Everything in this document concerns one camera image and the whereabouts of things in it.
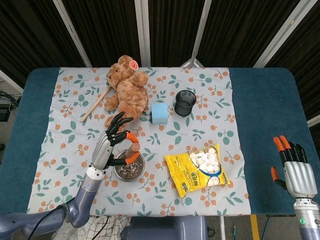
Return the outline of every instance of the blue table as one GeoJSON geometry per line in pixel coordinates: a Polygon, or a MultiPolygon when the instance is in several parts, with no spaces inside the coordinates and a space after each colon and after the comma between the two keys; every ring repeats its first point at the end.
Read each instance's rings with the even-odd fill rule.
{"type": "MultiPolygon", "coordinates": [[[[0,167],[0,213],[27,210],[58,72],[38,68],[27,79],[0,167]]],[[[295,200],[271,178],[270,168],[276,166],[284,179],[274,136],[304,147],[320,186],[320,162],[295,79],[285,68],[230,68],[230,77],[251,212],[294,214],[295,200]]],[[[319,194],[314,201],[320,203],[319,194]]]]}

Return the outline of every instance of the tablecloth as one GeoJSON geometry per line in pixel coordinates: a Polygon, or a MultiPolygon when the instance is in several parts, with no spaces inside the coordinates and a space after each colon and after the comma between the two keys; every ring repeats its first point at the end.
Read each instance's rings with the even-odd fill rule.
{"type": "MultiPolygon", "coordinates": [[[[29,213],[55,208],[78,191],[97,142],[105,129],[103,102],[80,123],[80,118],[106,88],[108,68],[61,68],[49,111],[29,201],[29,213]]],[[[113,169],[91,207],[95,215],[185,216],[250,214],[237,123],[232,104],[232,81],[227,68],[140,68],[149,75],[149,105],[168,104],[167,125],[152,125],[150,110],[130,123],[140,140],[146,172],[135,182],[122,182],[113,169]],[[188,117],[173,109],[175,94],[193,91],[197,103],[188,117]],[[222,166],[231,183],[190,192],[179,198],[164,155],[183,153],[213,143],[220,144],[222,166]]],[[[115,153],[126,149],[119,144],[115,153]]]]}

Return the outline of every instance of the orange sticker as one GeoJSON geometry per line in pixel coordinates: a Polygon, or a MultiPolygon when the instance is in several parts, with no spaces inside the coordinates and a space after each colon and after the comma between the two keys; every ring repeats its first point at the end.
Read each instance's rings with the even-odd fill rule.
{"type": "Polygon", "coordinates": [[[135,61],[135,60],[131,60],[129,62],[129,67],[132,69],[132,70],[138,70],[139,66],[138,66],[138,63],[135,61]]]}

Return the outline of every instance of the yellow snack bag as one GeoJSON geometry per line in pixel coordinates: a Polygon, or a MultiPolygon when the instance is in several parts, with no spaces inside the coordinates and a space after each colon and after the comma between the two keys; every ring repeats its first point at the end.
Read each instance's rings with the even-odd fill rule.
{"type": "Polygon", "coordinates": [[[230,183],[221,166],[219,144],[164,158],[181,198],[187,192],[230,183]]]}

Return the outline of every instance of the brown teddy bear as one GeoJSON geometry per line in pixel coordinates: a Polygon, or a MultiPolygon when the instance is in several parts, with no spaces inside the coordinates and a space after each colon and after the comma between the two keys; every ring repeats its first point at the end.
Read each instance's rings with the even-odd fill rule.
{"type": "MultiPolygon", "coordinates": [[[[136,120],[148,107],[148,94],[144,85],[147,84],[149,76],[143,71],[130,68],[132,60],[132,57],[123,55],[110,67],[106,78],[115,93],[106,98],[104,108],[112,111],[118,107],[119,112],[125,112],[123,118],[136,120]]],[[[104,124],[107,128],[113,118],[114,115],[107,118],[104,124]]]]}

